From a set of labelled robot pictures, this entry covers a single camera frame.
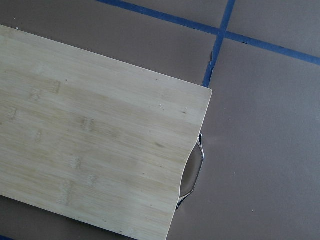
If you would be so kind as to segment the wooden cutting board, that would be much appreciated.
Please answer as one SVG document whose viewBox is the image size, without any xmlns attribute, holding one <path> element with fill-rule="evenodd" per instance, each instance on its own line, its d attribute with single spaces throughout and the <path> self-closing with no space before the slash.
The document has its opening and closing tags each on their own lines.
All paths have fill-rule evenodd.
<svg viewBox="0 0 320 240">
<path fill-rule="evenodd" d="M 137 240 L 164 240 L 211 96 L 1 26 L 0 193 Z"/>
</svg>

